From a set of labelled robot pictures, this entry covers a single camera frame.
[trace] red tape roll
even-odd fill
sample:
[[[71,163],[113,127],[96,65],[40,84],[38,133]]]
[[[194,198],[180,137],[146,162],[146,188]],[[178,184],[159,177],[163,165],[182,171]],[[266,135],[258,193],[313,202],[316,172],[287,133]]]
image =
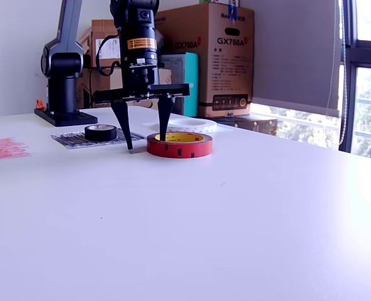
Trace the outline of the red tape roll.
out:
[[[168,133],[166,141],[160,135],[148,136],[148,152],[152,155],[173,159],[190,159],[208,156],[212,153],[213,139],[204,134]]]

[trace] black tape roll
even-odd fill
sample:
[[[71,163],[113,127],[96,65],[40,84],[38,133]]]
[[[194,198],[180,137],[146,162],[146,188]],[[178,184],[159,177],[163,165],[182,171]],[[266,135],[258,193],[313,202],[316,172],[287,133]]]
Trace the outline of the black tape roll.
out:
[[[85,139],[94,142],[111,141],[117,138],[117,128],[112,125],[98,124],[85,128]]]

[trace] cable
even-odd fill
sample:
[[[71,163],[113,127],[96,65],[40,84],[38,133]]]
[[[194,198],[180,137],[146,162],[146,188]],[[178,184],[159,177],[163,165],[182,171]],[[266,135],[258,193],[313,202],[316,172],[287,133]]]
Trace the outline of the cable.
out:
[[[110,67],[101,67],[101,69],[109,69]],[[98,70],[97,68],[93,67],[90,68],[90,76],[89,76],[89,84],[90,84],[90,108],[93,108],[93,105],[95,103],[95,93],[92,91],[92,73],[95,70]]]
[[[343,144],[347,130],[347,111],[348,111],[348,97],[347,97],[347,51],[346,51],[346,24],[344,19],[344,1],[342,1],[342,32],[343,32],[343,66],[344,66],[344,89],[343,89],[343,101],[344,101],[344,121],[343,130],[340,136],[339,146]]]
[[[90,71],[90,108],[93,108],[93,95],[92,95],[92,72],[94,72],[95,69],[92,69]]]
[[[345,37],[345,19],[344,19],[344,2],[341,1],[342,5],[340,7],[342,13],[342,47],[343,47],[343,66],[344,66],[344,83],[343,83],[343,103],[344,103],[344,108],[343,108],[343,113],[342,117],[344,118],[343,120],[343,130],[342,134],[340,136],[340,140],[338,145],[342,145],[344,142],[345,138],[345,133],[347,129],[347,110],[348,110],[348,98],[347,98],[347,53],[346,53],[346,37]],[[323,130],[325,132],[325,145],[326,145],[326,126],[327,126],[327,121],[328,121],[328,111],[329,111],[329,106],[330,106],[330,101],[332,99],[332,90],[333,90],[333,81],[334,81],[334,74],[335,74],[335,65],[336,65],[336,42],[337,42],[337,7],[338,7],[338,0],[335,0],[335,25],[334,25],[334,31],[333,31],[333,64],[332,64],[332,77],[330,80],[330,93],[329,93],[329,99],[328,99],[328,105],[326,108],[326,116],[325,116],[325,123]]]
[[[328,104],[326,106],[326,114],[325,114],[325,122],[323,123],[323,131],[325,133],[325,145],[326,145],[326,126],[328,122],[328,112],[329,112],[329,107],[330,107],[330,101],[332,100],[332,91],[333,91],[333,81],[335,78],[335,65],[336,65],[336,31],[337,31],[337,2],[338,0],[335,1],[335,9],[334,9],[334,25],[333,25],[333,61],[332,61],[332,75],[330,77],[330,89],[329,89],[329,98],[328,98]]]
[[[104,77],[109,77],[110,75],[113,74],[113,72],[115,71],[115,65],[117,65],[117,68],[120,68],[120,62],[119,62],[119,61],[114,61],[113,64],[112,64],[112,67],[110,68],[110,72],[109,72],[108,74],[106,74],[105,72],[102,71],[102,68],[101,68],[101,66],[100,66],[100,58],[99,58],[99,56],[100,56],[100,50],[102,49],[103,45],[104,45],[107,41],[109,41],[109,40],[111,40],[111,39],[114,39],[114,38],[117,38],[117,37],[119,36],[119,34],[120,34],[120,33],[117,33],[117,35],[115,35],[115,36],[107,36],[107,37],[103,40],[102,44],[99,46],[98,54],[97,54],[97,57],[96,57],[96,60],[97,60],[97,68],[98,68],[99,73],[100,73],[102,76],[104,76]]]

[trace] orange label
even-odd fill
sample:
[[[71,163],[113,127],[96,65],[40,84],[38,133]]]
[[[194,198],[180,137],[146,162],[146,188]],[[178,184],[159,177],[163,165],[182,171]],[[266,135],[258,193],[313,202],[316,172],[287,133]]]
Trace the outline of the orange label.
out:
[[[154,48],[156,50],[158,49],[156,40],[151,38],[132,39],[127,42],[127,46],[129,50],[138,48]]]

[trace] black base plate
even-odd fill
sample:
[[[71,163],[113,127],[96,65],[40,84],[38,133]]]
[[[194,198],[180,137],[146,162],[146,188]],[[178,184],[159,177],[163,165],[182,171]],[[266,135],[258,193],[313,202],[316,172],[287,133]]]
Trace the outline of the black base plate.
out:
[[[34,113],[45,119],[51,125],[55,127],[72,127],[74,125],[87,125],[87,124],[97,124],[98,118],[88,115],[86,113],[78,112],[71,114],[61,114],[61,115],[50,115],[44,110],[34,110]]]

